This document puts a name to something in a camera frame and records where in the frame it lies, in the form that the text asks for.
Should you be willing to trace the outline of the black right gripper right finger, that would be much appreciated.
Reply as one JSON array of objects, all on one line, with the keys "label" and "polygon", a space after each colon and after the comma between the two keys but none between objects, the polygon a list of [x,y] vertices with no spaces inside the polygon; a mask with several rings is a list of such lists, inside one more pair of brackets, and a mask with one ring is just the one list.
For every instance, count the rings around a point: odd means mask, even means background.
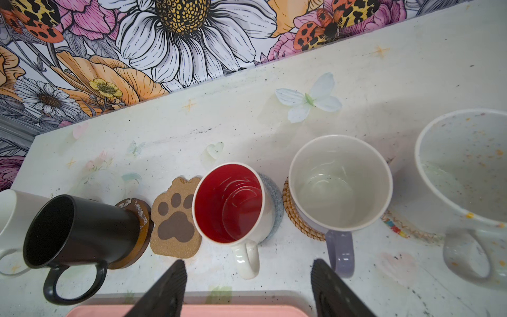
[{"label": "black right gripper right finger", "polygon": [[375,316],[324,260],[314,260],[310,275],[319,317]]}]

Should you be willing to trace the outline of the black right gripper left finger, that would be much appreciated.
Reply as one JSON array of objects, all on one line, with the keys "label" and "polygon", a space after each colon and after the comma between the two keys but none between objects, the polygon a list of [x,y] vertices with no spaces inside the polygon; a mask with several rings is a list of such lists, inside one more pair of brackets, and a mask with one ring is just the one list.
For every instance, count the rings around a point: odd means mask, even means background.
[{"label": "black right gripper left finger", "polygon": [[125,316],[180,316],[186,284],[185,262],[177,260]]}]

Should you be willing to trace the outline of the cork paw print coaster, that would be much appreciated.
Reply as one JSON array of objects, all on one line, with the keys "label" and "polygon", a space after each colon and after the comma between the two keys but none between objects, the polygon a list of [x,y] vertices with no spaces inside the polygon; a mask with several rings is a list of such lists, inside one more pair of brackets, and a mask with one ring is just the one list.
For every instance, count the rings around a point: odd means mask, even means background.
[{"label": "cork paw print coaster", "polygon": [[179,259],[195,256],[202,237],[194,224],[192,207],[200,177],[175,178],[164,193],[157,196],[151,208],[154,229],[150,247],[154,254]]}]

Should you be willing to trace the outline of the woven rattan round coaster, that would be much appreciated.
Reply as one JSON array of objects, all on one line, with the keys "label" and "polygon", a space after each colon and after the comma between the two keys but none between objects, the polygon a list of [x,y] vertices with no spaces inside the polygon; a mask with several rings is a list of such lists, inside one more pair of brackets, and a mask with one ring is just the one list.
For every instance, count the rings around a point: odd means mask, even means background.
[{"label": "woven rattan round coaster", "polygon": [[283,205],[290,221],[302,234],[314,240],[321,242],[326,241],[324,234],[311,228],[300,216],[299,212],[297,211],[297,206],[295,205],[293,197],[290,193],[288,178],[286,179],[283,186]]}]

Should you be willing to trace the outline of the grey-blue woven round coaster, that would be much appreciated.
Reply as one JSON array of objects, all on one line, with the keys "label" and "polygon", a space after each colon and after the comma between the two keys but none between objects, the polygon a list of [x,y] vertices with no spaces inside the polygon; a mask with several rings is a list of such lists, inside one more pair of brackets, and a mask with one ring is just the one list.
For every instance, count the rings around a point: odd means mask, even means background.
[{"label": "grey-blue woven round coaster", "polygon": [[279,189],[279,187],[276,185],[276,183],[269,178],[267,175],[260,173],[260,178],[262,179],[264,186],[271,196],[273,200],[273,205],[275,207],[275,221],[273,228],[271,229],[271,232],[269,235],[261,242],[262,244],[266,244],[267,241],[273,238],[273,236],[276,234],[278,228],[281,225],[281,222],[283,220],[283,215],[285,213],[285,208],[283,205],[283,195],[282,191]]}]

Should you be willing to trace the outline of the purple mug white inside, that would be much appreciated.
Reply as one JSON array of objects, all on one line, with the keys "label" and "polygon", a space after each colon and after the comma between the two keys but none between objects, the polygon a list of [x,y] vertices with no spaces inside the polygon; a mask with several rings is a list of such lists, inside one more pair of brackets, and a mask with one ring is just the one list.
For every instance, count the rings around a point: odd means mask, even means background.
[{"label": "purple mug white inside", "polygon": [[298,214],[324,234],[332,270],[352,277],[352,233],[380,219],[392,199],[393,177],[384,157],[355,137],[318,137],[294,156],[288,185]]}]

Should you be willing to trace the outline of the multicolour zigzag round coaster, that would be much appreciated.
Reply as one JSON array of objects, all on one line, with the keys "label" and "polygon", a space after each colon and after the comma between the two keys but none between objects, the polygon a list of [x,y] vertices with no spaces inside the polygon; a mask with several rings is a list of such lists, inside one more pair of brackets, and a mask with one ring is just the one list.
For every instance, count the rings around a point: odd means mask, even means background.
[{"label": "multicolour zigzag round coaster", "polygon": [[391,231],[404,239],[429,246],[442,246],[444,244],[445,236],[421,231],[399,213],[388,210],[381,216],[381,220]]}]

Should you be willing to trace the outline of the white mug red inside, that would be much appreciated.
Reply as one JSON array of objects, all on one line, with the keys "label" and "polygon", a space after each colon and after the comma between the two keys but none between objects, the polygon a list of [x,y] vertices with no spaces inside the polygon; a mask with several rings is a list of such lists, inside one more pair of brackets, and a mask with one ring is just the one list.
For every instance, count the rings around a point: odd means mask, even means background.
[{"label": "white mug red inside", "polygon": [[253,168],[230,162],[206,174],[195,190],[192,215],[203,238],[232,250],[239,276],[257,277],[258,245],[275,226],[275,204]]}]

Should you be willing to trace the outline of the black mug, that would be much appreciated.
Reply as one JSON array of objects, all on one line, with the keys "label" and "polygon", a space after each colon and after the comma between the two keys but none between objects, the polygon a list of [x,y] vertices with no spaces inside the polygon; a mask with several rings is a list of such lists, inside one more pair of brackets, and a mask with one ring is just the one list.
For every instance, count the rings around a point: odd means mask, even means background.
[{"label": "black mug", "polygon": [[[62,194],[36,214],[23,245],[25,264],[49,268],[43,294],[54,305],[76,305],[95,295],[106,280],[110,264],[125,258],[141,230],[137,215],[120,207]],[[88,291],[73,298],[58,295],[58,279],[71,266],[93,265],[95,280]]]}]

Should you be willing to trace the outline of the white speckled mug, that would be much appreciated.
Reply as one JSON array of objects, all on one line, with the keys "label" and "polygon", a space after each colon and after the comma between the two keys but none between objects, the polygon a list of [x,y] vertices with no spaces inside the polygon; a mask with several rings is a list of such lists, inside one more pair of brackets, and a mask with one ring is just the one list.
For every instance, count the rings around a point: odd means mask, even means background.
[{"label": "white speckled mug", "polygon": [[12,189],[1,192],[1,259],[22,254],[30,224],[49,200]]},{"label": "white speckled mug", "polygon": [[506,289],[506,113],[459,110],[431,121],[390,163],[389,213],[441,240],[460,278]]}]

